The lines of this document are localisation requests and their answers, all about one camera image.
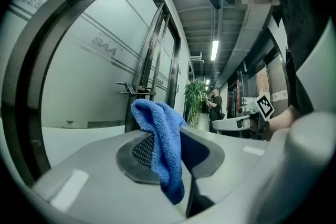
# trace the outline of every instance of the green plant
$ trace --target green plant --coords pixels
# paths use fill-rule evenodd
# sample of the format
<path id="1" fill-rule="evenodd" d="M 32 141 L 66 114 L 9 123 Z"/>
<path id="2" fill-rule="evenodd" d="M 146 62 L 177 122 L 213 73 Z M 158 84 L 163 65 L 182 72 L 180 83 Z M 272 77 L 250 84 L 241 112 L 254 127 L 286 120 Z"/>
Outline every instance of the green plant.
<path id="1" fill-rule="evenodd" d="M 197 128 L 200 120 L 200 103 L 206 99 L 205 83 L 198 80 L 191 81 L 185 86 L 184 95 L 185 102 L 190 107 L 187 117 L 187 125 L 192 128 Z"/>

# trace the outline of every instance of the fluorescent light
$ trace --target fluorescent light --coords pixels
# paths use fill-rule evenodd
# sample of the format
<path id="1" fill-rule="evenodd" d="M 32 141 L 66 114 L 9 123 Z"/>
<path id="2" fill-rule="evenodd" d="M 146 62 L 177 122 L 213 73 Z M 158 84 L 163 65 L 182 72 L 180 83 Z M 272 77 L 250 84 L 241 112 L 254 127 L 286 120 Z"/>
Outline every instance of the fluorescent light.
<path id="1" fill-rule="evenodd" d="M 212 42 L 212 52 L 211 52 L 211 59 L 210 61 L 215 61 L 216 60 L 216 55 L 217 55 L 217 50 L 218 50 L 218 40 L 214 40 Z"/>

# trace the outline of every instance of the blue microfiber towel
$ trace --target blue microfiber towel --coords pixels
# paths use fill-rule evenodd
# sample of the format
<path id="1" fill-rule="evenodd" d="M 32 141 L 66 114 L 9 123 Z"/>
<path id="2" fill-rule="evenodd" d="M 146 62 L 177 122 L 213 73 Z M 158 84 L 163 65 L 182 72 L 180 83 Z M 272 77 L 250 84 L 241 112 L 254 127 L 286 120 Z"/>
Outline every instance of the blue microfiber towel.
<path id="1" fill-rule="evenodd" d="M 160 176 L 161 189 L 176 205 L 184 196 L 180 126 L 187 124 L 165 103 L 137 99 L 131 109 L 141 129 L 154 134 L 151 170 Z"/>

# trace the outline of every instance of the person's arm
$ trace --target person's arm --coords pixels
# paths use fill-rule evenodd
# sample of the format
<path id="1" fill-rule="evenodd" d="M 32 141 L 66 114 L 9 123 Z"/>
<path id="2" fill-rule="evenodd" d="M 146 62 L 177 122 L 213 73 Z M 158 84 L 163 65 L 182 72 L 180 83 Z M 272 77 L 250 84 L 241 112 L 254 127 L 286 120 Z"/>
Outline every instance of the person's arm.
<path id="1" fill-rule="evenodd" d="M 266 140 L 271 139 L 272 135 L 275 131 L 284 128 L 290 128 L 294 121 L 301 117 L 300 112 L 292 105 L 289 106 L 285 111 L 283 111 L 280 115 L 270 119 L 269 127 L 262 134 L 263 138 Z M 251 130 L 253 132 L 257 132 L 258 123 L 256 121 L 251 121 Z"/>
<path id="2" fill-rule="evenodd" d="M 213 107 L 213 108 L 215 108 L 215 107 L 217 106 L 217 104 L 215 104 L 215 103 L 213 103 L 213 102 L 210 102 L 210 101 L 208 101 L 208 100 L 206 100 L 206 103 L 207 103 L 209 106 Z"/>

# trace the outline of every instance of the ceiling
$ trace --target ceiling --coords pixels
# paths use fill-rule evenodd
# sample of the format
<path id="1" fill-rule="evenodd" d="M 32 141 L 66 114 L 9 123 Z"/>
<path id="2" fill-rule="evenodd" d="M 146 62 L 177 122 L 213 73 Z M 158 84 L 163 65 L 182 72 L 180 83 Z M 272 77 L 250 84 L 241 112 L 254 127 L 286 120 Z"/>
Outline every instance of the ceiling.
<path id="1" fill-rule="evenodd" d="M 202 53 L 203 68 L 200 62 L 193 64 L 196 77 L 202 75 L 214 82 L 232 55 L 245 10 L 228 5 L 224 0 L 224 8 L 220 10 L 215 10 L 209 0 L 173 2 L 182 22 L 191 56 Z M 210 61 L 213 40 L 219 40 L 219 48 L 216 60 Z"/>

